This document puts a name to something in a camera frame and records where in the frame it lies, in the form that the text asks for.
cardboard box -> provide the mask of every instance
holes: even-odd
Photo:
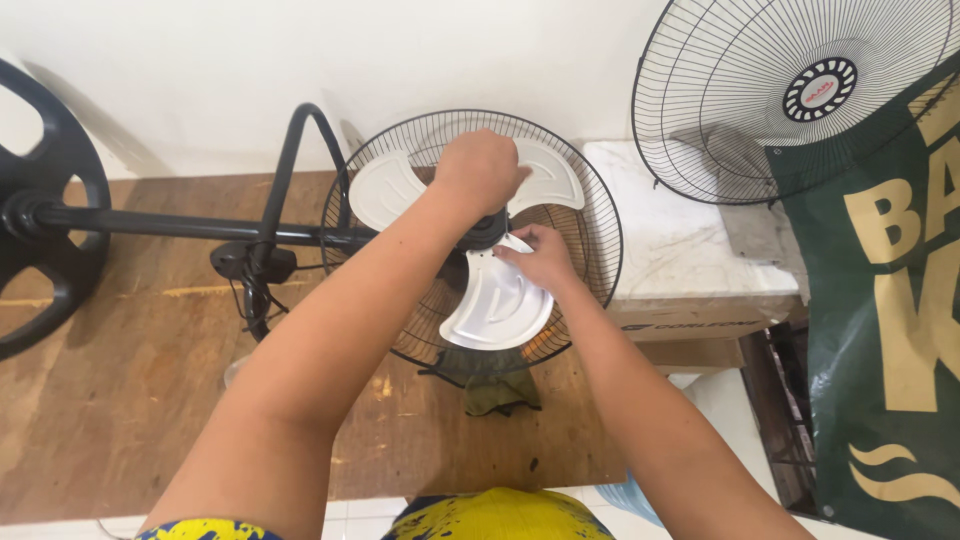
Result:
[[[634,341],[736,338],[803,309],[800,297],[731,296],[614,301],[613,321]]]
[[[740,343],[736,339],[655,341],[636,343],[636,347],[664,375],[710,375],[744,365]]]

green bag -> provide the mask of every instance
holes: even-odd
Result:
[[[893,114],[908,120],[953,80],[958,58],[846,140],[876,138]],[[960,538],[958,120],[960,87],[880,152],[784,200],[812,295],[817,504],[829,521],[887,538]],[[790,163],[838,146],[767,155],[786,178]]]

wooden table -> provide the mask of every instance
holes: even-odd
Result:
[[[259,219],[272,175],[111,183],[120,209]],[[320,223],[331,173],[294,177],[283,220]],[[82,199],[78,184],[67,200]],[[221,242],[116,234],[95,295],[56,333],[0,363],[0,523],[146,513],[254,343],[211,268]],[[300,264],[319,250],[295,248]],[[274,287],[294,305],[324,271]],[[43,309],[22,275],[0,331]],[[387,356],[336,439],[330,498],[411,496],[623,481],[572,351],[533,370],[543,411],[471,418],[463,391]]]

fan blade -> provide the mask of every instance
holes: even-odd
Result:
[[[572,209],[584,207],[584,189],[570,164],[549,146],[529,138],[515,138],[519,164],[533,169],[507,203],[507,213],[514,217],[536,205],[564,205]]]
[[[497,245],[533,251],[512,234]],[[467,260],[467,292],[440,325],[440,335],[480,351],[518,347],[536,336],[553,309],[550,293],[529,282],[515,265],[494,257],[493,249],[467,252]]]
[[[383,231],[426,190],[407,160],[394,150],[364,165],[350,183],[350,208],[367,227]]]

hand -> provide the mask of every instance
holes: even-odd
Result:
[[[580,283],[560,232],[532,224],[511,234],[526,242],[534,249],[534,253],[521,253],[506,246],[493,246],[493,254],[518,266],[520,272],[534,285],[546,289],[556,297],[571,285]]]
[[[508,136],[486,128],[466,132],[446,145],[430,186],[443,190],[451,204],[476,210],[479,219],[505,207],[531,173],[516,160],[516,145]]]

